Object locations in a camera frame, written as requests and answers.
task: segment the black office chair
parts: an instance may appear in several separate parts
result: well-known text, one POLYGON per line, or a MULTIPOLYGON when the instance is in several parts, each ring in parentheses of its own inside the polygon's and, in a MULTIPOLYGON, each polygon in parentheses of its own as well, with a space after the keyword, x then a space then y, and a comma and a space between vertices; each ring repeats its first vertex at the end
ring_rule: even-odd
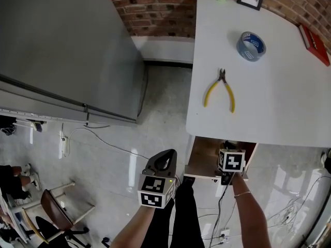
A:
MULTIPOLYGON (((45 239, 49 239, 55 234, 59 232, 59 229, 54 227, 52 223, 48 222, 47 220, 44 220, 41 217, 36 217, 36 222, 39 227, 39 231, 42 233, 45 239)), ((84 230, 81 231, 74 231, 74 230, 66 230, 62 235, 59 235, 54 240, 50 241, 50 244, 47 244, 45 242, 42 242, 42 244, 38 248, 71 248, 68 244, 66 237, 68 240, 74 240, 76 243, 80 244, 81 246, 85 248, 91 248, 90 244, 84 244, 79 239, 77 239, 74 235, 81 235, 86 234, 89 232, 88 228, 84 228, 84 230)))

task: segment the table top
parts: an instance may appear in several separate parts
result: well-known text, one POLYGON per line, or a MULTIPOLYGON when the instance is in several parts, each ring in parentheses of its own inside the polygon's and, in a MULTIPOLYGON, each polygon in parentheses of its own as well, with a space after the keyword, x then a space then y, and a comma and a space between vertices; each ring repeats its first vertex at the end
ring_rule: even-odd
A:
POLYGON ((187 132, 202 137, 278 145, 331 146, 331 67, 305 47, 299 29, 278 15, 235 0, 197 1, 197 25, 187 132), (265 42, 257 62, 236 49, 250 31, 265 42), (204 108, 204 96, 226 69, 235 112, 223 83, 204 108))

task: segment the hand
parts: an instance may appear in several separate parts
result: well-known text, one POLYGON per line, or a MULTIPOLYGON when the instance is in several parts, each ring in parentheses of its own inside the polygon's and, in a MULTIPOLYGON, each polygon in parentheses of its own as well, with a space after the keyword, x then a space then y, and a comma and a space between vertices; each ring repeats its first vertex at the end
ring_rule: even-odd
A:
POLYGON ((3 214, 3 215, 1 216, 1 218, 2 218, 3 221, 6 222, 7 224, 12 225, 12 221, 11 221, 10 216, 3 214))

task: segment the white wall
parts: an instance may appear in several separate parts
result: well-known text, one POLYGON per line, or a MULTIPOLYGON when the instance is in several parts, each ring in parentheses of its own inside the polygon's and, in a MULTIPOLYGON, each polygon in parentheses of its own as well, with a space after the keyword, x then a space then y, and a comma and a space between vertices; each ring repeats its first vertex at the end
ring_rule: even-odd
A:
POLYGON ((194 39, 177 37, 132 37, 144 60, 193 64, 194 39))

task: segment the roll of tape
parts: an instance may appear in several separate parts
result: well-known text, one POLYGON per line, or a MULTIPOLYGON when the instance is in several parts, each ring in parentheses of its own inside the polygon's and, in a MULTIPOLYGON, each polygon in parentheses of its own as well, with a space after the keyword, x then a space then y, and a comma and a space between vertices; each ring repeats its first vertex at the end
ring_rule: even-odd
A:
POLYGON ((244 32, 237 42, 239 54, 248 61, 259 60, 266 52, 263 40, 252 32, 244 32))

